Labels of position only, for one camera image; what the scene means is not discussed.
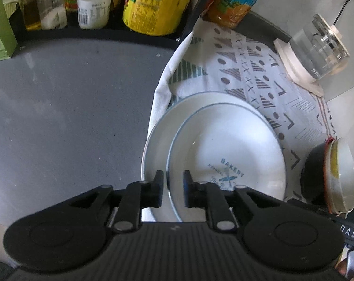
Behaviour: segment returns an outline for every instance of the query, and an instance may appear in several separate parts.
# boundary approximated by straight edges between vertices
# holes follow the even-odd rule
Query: black shelf
[[[114,14],[111,14],[107,26],[100,30],[82,30],[78,26],[68,26],[58,30],[26,31],[22,14],[19,9],[11,16],[10,23],[18,42],[30,40],[84,38],[113,40],[138,44],[152,45],[161,48],[177,49],[178,45],[189,35],[198,20],[208,0],[198,0],[195,7],[189,5],[182,16],[175,33],[167,36],[149,36],[130,30],[122,22],[121,5]]]

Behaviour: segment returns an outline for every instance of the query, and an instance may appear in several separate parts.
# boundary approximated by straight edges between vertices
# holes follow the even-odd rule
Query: white bowl
[[[246,185],[283,200],[284,157],[277,138],[251,110],[229,103],[212,104],[182,124],[170,148],[168,187],[181,221],[205,221],[204,210],[184,203],[183,172],[195,182],[214,182],[223,190]]]
[[[159,119],[155,127],[150,133],[146,141],[143,151],[141,178],[142,180],[152,181],[157,170],[164,171],[164,192],[163,203],[161,208],[152,208],[152,214],[156,221],[161,222],[178,222],[178,218],[174,213],[172,204],[169,200],[168,190],[166,188],[166,160],[169,148],[172,144],[181,124],[194,112],[200,108],[213,103],[235,103],[246,107],[253,113],[257,114],[265,125],[271,130],[272,127],[266,119],[247,102],[235,96],[222,92],[203,92],[197,93],[174,104],[168,109],[163,117]]]

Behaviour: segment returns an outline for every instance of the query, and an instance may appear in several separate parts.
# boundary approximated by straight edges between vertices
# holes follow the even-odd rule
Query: metal screw
[[[234,188],[245,189],[245,188],[247,188],[247,186],[245,186],[245,185],[236,185],[236,186],[234,186]]]
[[[178,230],[180,228],[181,228],[180,226],[174,225],[173,227],[171,227],[171,230],[176,231],[176,230]]]
[[[216,227],[222,231],[232,230],[236,225],[232,221],[220,221]]]
[[[114,225],[114,227],[118,231],[127,231],[127,230],[131,230],[131,228],[133,228],[133,224],[130,223],[129,221],[120,221],[120,222],[117,222]]]

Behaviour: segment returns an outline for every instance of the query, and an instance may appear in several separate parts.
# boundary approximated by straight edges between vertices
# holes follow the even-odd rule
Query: dish towel
[[[300,174],[309,152],[335,137],[324,98],[300,88],[266,45],[201,19],[178,47],[155,90],[148,135],[165,111],[203,91],[222,91],[255,107],[275,131],[286,163],[285,201],[303,200]]]

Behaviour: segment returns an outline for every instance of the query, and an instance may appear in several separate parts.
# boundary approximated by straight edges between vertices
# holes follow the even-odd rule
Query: black cable
[[[339,12],[339,15],[337,16],[337,18],[335,19],[333,25],[335,25],[337,23],[337,21],[339,20],[339,17],[341,16],[343,9],[345,8],[346,4],[349,3],[351,0],[346,0],[345,3],[343,4],[341,11]]]

